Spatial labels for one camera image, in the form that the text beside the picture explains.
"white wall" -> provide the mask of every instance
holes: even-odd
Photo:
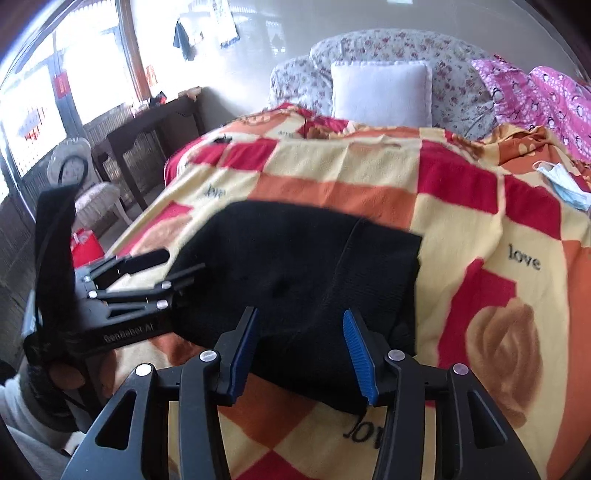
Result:
[[[511,0],[230,0],[241,39],[222,50],[208,15],[183,15],[187,30],[199,24],[205,36],[189,62],[172,44],[176,21],[190,1],[131,0],[142,61],[154,66],[158,79],[154,93],[173,97],[193,86],[209,87],[203,97],[208,128],[263,108],[277,63],[307,54],[323,38],[364,28],[438,31],[528,71],[545,64],[574,74],[559,44]]]

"face mask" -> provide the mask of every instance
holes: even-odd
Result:
[[[587,212],[591,207],[591,193],[584,192],[577,185],[562,163],[539,161],[534,163],[534,169],[549,179],[556,194],[570,206]]]

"checkered blanket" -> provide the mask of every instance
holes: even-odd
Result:
[[[112,252],[166,247],[171,260],[117,286],[161,280],[194,233],[237,200],[325,207],[416,232],[417,359],[470,365],[542,478],[558,479],[591,433],[591,241],[589,219],[559,201],[532,170],[537,160],[562,162],[590,190],[589,166],[542,127],[503,125],[470,142],[442,129],[369,128],[283,105],[170,159],[167,188]],[[180,365],[199,351],[174,334],[130,345],[118,352],[116,377],[122,382],[140,362]],[[236,406],[219,414],[233,478],[358,480],[372,475],[385,412],[357,418],[251,374]],[[173,404],[169,444],[178,464],[176,417]],[[427,406],[425,478],[433,477],[434,425]]]

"red bag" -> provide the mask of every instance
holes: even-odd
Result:
[[[81,267],[103,258],[105,251],[92,230],[79,229],[72,235],[70,250],[74,261],[74,268]]]

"floral sofa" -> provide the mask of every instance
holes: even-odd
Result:
[[[396,28],[350,32],[322,40],[309,55],[275,67],[269,107],[291,102],[330,115],[330,65],[336,60],[426,60],[433,69],[433,126],[476,140],[496,125],[492,98],[470,63],[488,58],[492,56],[478,47],[434,32]]]

